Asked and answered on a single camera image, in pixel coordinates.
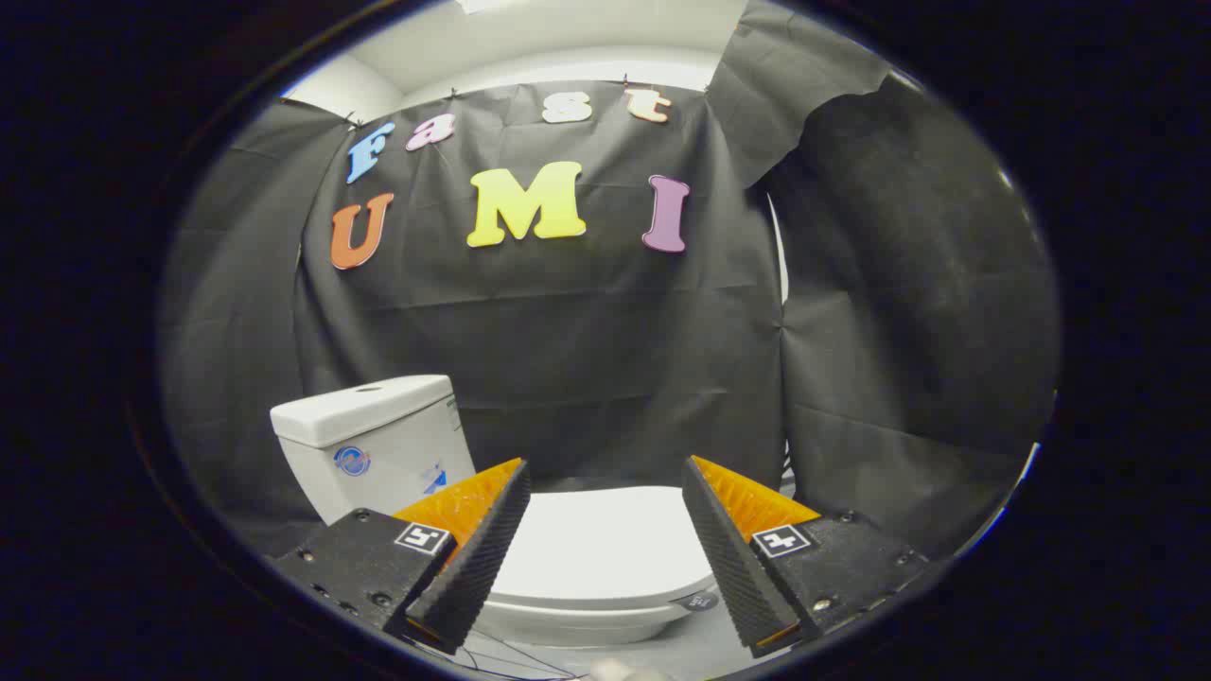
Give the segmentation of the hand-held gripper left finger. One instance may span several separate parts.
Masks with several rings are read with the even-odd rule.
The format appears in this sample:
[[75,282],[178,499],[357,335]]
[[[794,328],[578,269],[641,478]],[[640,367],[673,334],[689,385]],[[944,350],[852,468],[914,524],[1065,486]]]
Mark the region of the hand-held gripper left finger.
[[522,458],[398,513],[356,508],[275,568],[389,637],[455,654],[480,619],[530,500]]

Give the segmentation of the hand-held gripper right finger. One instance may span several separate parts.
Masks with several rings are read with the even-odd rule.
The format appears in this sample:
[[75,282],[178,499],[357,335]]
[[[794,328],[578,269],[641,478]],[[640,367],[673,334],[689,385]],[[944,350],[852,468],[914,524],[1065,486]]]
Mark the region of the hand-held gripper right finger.
[[861,620],[931,570],[859,513],[826,514],[691,456],[682,498],[741,645],[771,656]]

